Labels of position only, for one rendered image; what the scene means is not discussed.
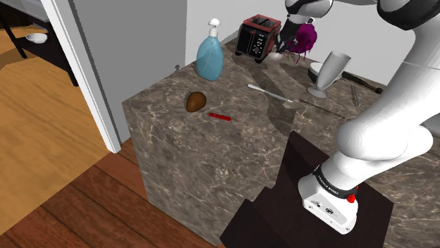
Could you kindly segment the black and red toaster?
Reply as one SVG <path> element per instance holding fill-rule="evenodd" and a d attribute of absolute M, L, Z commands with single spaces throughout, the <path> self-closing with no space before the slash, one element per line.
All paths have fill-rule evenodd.
<path fill-rule="evenodd" d="M 243 21 L 238 31 L 236 56 L 246 54 L 253 57 L 256 63 L 261 63 L 272 51 L 277 34 L 281 30 L 281 21 L 254 15 Z"/>

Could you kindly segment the tall white glass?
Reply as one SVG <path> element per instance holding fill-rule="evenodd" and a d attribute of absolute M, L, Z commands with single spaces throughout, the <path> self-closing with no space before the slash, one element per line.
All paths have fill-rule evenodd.
<path fill-rule="evenodd" d="M 332 51 L 325 62 L 310 64 L 309 71 L 316 76 L 315 86 L 308 87 L 307 91 L 314 97 L 323 99 L 326 97 L 324 90 L 341 78 L 351 57 L 347 54 Z"/>

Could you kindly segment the blue spray bottle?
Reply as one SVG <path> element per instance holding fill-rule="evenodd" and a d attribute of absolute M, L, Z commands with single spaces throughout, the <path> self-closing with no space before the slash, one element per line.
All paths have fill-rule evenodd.
<path fill-rule="evenodd" d="M 197 74 L 209 81 L 219 79 L 224 65 L 224 54 L 218 40 L 217 27 L 220 24 L 221 22 L 216 18 L 208 22 L 209 35 L 199 46 L 195 61 Z"/>

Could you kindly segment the dark rolling pin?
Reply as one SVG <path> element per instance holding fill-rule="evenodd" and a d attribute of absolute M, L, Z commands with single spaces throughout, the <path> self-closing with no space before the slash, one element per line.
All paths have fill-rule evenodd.
<path fill-rule="evenodd" d="M 367 82 L 365 82 L 364 80 L 362 80 L 361 78 L 359 78 L 355 75 L 352 75 L 350 73 L 342 72 L 341 76 L 347 80 L 350 80 L 352 82 L 355 82 L 363 87 L 366 87 L 366 88 L 372 90 L 376 94 L 381 94 L 384 91 L 382 88 L 372 86 L 372 85 L 368 84 Z"/>

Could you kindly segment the brown egg-shaped object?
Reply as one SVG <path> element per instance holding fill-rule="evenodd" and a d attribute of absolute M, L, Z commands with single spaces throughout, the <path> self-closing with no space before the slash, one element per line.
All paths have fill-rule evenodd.
<path fill-rule="evenodd" d="M 192 92 L 185 103 L 186 110 L 190 113 L 199 111 L 207 103 L 207 97 L 202 92 Z"/>

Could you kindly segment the dark robot stand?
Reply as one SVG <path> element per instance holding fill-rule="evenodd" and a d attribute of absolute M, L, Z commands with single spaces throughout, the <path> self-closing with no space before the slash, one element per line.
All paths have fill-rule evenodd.
<path fill-rule="evenodd" d="M 355 227 L 342 235 L 303 208 L 298 181 L 328 159 L 296 132 L 288 138 L 276 184 L 245 200 L 220 240 L 226 248 L 383 248 L 393 202 L 360 185 Z"/>

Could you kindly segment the dark wooden table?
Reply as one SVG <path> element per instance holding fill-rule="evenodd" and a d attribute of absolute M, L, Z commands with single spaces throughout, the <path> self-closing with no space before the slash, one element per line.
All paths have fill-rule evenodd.
<path fill-rule="evenodd" d="M 5 10 L 26 15 L 31 23 L 47 30 L 48 39 L 41 44 L 36 44 L 26 37 L 17 38 L 1 14 Z M 0 0 L 0 23 L 23 58 L 27 58 L 25 50 L 29 51 L 31 54 L 66 71 L 73 86 L 79 86 L 41 0 Z"/>

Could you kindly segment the white bowl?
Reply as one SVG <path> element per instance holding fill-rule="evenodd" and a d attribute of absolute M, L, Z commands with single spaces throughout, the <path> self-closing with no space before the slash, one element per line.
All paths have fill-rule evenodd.
<path fill-rule="evenodd" d="M 47 41 L 48 36 L 44 33 L 30 33 L 25 38 L 34 44 L 43 44 Z"/>

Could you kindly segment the magenta stringy object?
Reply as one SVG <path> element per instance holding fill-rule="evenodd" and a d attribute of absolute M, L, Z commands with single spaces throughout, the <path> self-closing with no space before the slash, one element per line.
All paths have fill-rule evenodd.
<path fill-rule="evenodd" d="M 314 43 L 317 41 L 317 32 L 314 25 L 309 23 L 302 24 L 295 35 L 295 41 L 288 43 L 288 50 L 296 53 L 298 56 L 303 54 L 304 58 L 306 58 L 307 52 L 311 51 Z"/>

